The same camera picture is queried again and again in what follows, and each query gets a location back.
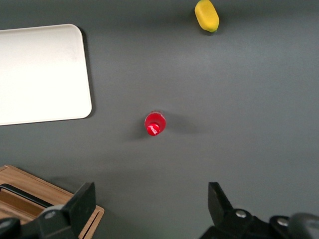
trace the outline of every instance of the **wooden box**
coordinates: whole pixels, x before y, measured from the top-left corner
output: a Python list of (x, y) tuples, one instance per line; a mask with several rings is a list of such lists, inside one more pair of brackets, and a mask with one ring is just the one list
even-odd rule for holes
[[(73, 194), (13, 166), (0, 167), (0, 184), (4, 183), (53, 205), (65, 204), (73, 196)], [(35, 219), (43, 210), (44, 207), (12, 192), (5, 189), (0, 191), (0, 219), (16, 217), (20, 219), (21, 224), (25, 224)], [(103, 214), (104, 209), (96, 206), (91, 218), (80, 233), (79, 239), (92, 238)]]

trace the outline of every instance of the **gray table surface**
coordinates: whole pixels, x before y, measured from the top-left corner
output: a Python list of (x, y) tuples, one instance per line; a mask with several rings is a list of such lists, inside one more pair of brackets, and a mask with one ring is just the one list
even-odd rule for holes
[[(214, 34), (196, 3), (0, 1), (0, 29), (83, 32), (92, 113), (0, 126), (0, 165), (71, 192), (94, 181), (94, 239), (199, 238), (210, 181), (262, 220), (319, 215), (319, 1), (214, 0)], [(150, 137), (154, 109), (167, 129)]]

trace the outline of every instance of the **white tray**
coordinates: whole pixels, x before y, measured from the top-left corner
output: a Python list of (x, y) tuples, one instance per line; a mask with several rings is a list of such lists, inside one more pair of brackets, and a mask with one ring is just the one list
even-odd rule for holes
[(0, 31), (0, 125), (80, 119), (91, 112), (81, 31)]

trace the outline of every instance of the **yellow object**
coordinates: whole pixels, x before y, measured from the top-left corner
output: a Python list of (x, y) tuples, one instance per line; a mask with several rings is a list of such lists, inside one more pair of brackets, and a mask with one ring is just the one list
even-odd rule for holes
[(195, 7), (195, 15), (201, 28), (215, 32), (219, 26), (219, 17), (210, 0), (200, 0)]

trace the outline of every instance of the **red object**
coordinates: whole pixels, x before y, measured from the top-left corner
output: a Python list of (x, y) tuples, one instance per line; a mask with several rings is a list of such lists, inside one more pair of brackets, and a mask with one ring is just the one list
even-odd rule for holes
[(144, 126), (151, 136), (156, 136), (163, 132), (166, 127), (166, 120), (160, 111), (152, 111), (146, 117)]

